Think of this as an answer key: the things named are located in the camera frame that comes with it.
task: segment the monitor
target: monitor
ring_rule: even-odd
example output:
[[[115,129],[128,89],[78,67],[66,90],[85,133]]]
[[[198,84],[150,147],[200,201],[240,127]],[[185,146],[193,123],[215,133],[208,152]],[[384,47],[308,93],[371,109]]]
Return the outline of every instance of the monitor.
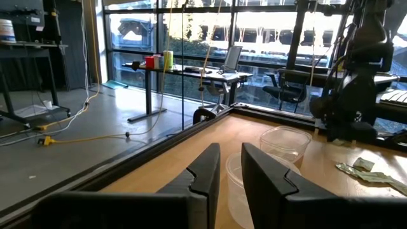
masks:
[[[0,19],[11,20],[13,24],[44,26],[43,0],[2,0]]]
[[[232,46],[228,50],[226,59],[224,60],[224,66],[226,70],[236,70],[237,63],[239,62],[240,52],[242,52],[242,46]]]

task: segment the plastic bowl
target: plastic bowl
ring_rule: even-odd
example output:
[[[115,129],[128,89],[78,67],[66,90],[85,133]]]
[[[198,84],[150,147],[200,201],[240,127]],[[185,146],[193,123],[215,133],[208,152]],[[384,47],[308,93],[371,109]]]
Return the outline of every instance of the plastic bowl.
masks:
[[[260,148],[265,153],[295,163],[304,155],[311,139],[312,136],[304,131],[280,126],[261,135]]]
[[[273,156],[281,164],[301,175],[298,168],[291,162],[288,162],[277,156]],[[226,161],[226,171],[228,173],[228,206],[232,218],[243,228],[254,228],[252,217],[250,215],[249,203],[243,186],[241,154],[230,155]]]

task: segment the gray floor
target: gray floor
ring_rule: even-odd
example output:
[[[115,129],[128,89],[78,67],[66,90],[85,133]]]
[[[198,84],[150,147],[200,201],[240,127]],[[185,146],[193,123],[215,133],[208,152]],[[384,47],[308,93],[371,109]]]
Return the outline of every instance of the gray floor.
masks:
[[[95,137],[109,134],[123,134],[126,131],[140,133],[146,131],[157,119],[157,115],[138,121],[127,123],[127,118],[145,112],[145,93],[142,90],[111,90],[101,87],[99,94],[90,103],[88,112],[77,117],[66,131],[55,136],[56,140],[64,141],[84,137]],[[50,99],[50,94],[40,94],[41,99]],[[85,100],[83,89],[70,92],[59,92],[61,106],[72,109],[72,114],[80,109]],[[15,109],[30,106],[32,101],[40,104],[34,92],[13,92],[11,98]],[[160,106],[161,95],[153,94],[153,107]],[[192,114],[200,105],[197,102],[186,101],[185,124],[190,125]],[[147,134],[132,136],[132,141],[125,138],[109,138],[88,142],[70,144],[53,144],[49,147],[36,144],[38,137],[29,139],[12,146],[0,147],[0,211],[22,201],[31,195],[45,190],[67,178],[70,178],[104,160],[132,149],[133,151],[151,144],[151,142],[165,137],[181,129],[181,101],[177,98],[164,96],[163,106],[168,109],[161,114],[156,127]],[[0,109],[5,109],[3,95],[0,98]],[[65,114],[58,114],[55,118],[65,118]],[[54,125],[49,131],[58,130]],[[22,125],[4,118],[0,121],[0,135],[22,130]],[[21,135],[6,142],[14,141]]]

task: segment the black desk leg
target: black desk leg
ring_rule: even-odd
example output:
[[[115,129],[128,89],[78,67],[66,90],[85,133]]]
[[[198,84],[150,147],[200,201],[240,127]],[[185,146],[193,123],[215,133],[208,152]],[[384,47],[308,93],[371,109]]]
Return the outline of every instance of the black desk leg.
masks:
[[[51,63],[51,57],[50,54],[48,54],[48,63],[50,65],[50,71],[51,71],[51,94],[52,94],[52,103],[54,106],[59,106],[58,102],[58,96],[57,96],[57,89],[55,88],[55,79],[53,76],[53,71],[52,71],[52,63]]]
[[[235,103],[237,83],[238,82],[234,82],[230,85],[229,106]]]
[[[152,110],[152,104],[151,104],[151,77],[150,77],[150,71],[146,70],[146,80],[145,80],[145,84],[146,84],[146,114],[142,114],[142,115],[138,115],[132,118],[128,118],[127,121],[132,123],[135,122],[137,120],[143,119],[143,118],[147,118],[148,116],[151,115],[156,115],[160,112],[160,110]],[[166,111],[167,109],[163,108],[161,109],[161,112]]]
[[[6,76],[3,73],[2,66],[0,66],[0,75],[1,75],[1,84],[3,85],[2,91],[3,91],[4,101],[6,101],[6,106],[7,106],[7,112],[10,115],[14,115],[14,108],[13,108],[13,104],[11,103],[10,92],[8,91]]]

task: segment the keyboard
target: keyboard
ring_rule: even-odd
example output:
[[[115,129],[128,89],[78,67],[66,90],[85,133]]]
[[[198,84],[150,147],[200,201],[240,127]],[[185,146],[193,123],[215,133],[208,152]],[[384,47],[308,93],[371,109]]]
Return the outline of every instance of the keyboard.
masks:
[[[381,104],[407,108],[407,90],[394,90],[382,95]]]

